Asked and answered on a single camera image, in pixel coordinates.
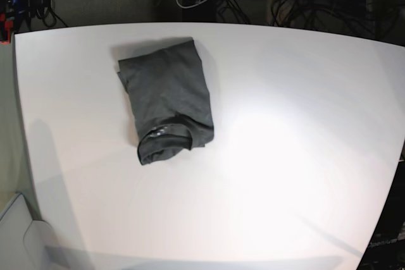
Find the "white bin corner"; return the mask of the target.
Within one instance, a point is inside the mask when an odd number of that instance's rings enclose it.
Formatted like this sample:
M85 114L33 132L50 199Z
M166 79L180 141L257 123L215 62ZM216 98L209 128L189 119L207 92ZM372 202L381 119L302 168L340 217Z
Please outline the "white bin corner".
M52 262L23 195L1 212L1 269L58 269Z

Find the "grey t-shirt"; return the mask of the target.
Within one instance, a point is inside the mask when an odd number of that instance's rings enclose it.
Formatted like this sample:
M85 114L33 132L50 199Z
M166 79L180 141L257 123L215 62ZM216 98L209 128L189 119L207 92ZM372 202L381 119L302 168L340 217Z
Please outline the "grey t-shirt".
M214 139L210 94L193 38L175 39L152 52L140 49L119 60L117 75L130 101L142 165Z

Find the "red clamp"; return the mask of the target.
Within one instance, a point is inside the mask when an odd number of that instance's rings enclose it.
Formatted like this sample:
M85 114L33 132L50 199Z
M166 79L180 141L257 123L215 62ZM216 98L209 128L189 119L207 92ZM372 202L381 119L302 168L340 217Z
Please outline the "red clamp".
M7 19L5 13L1 13L1 43L9 44L13 32L13 20Z

